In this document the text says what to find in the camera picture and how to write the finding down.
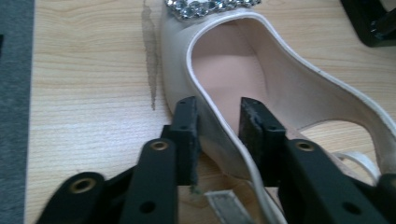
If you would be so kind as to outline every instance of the rhinestone embellishment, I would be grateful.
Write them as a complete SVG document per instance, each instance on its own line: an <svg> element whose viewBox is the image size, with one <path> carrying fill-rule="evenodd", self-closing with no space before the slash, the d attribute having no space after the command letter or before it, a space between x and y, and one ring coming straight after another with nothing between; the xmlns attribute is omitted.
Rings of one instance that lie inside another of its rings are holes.
<svg viewBox="0 0 396 224"><path fill-rule="evenodd" d="M188 0L165 0L165 4L180 20L186 21L206 15L235 9L237 7L253 7L262 0L207 0L206 2Z"/></svg>

